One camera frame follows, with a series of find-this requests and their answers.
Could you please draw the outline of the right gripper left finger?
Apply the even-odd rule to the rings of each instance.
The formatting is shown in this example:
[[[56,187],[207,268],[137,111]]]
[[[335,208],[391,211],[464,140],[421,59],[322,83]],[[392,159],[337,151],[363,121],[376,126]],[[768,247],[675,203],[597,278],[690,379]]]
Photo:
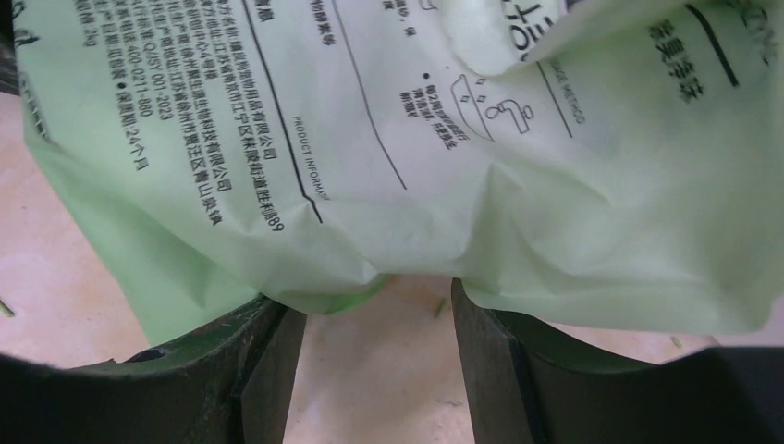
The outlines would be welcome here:
[[[306,317],[259,297],[177,339],[61,369],[3,355],[5,443],[279,443]]]

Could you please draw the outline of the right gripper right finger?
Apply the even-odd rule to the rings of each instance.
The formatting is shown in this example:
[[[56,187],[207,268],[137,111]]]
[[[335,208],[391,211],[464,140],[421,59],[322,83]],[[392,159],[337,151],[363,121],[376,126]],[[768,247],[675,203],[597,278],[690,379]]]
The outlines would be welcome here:
[[[650,364],[451,283],[478,443],[779,443],[783,350],[711,347]]]

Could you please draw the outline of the green cat litter bag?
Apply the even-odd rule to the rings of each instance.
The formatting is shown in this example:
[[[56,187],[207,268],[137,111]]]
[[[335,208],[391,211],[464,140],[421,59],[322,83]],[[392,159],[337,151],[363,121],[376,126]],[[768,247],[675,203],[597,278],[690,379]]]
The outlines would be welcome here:
[[[395,275],[713,335],[783,291],[779,1],[15,1],[26,142],[148,340]]]

